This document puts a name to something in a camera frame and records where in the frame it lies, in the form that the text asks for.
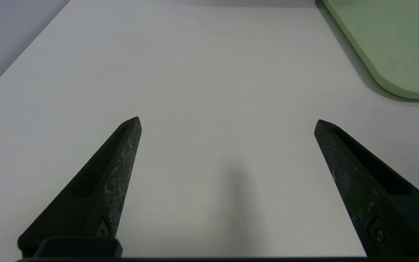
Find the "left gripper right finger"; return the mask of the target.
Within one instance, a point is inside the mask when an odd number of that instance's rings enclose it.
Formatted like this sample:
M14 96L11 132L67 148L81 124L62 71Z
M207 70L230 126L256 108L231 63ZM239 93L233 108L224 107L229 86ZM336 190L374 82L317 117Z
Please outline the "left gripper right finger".
M419 189L339 126L314 136L366 255L419 260Z

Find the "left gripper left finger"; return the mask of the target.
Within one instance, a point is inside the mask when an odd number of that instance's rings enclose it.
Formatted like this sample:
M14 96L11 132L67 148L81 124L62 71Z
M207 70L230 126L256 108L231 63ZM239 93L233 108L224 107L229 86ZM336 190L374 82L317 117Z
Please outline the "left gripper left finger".
M120 124L18 238L23 257L120 257L116 239L141 137L140 118Z

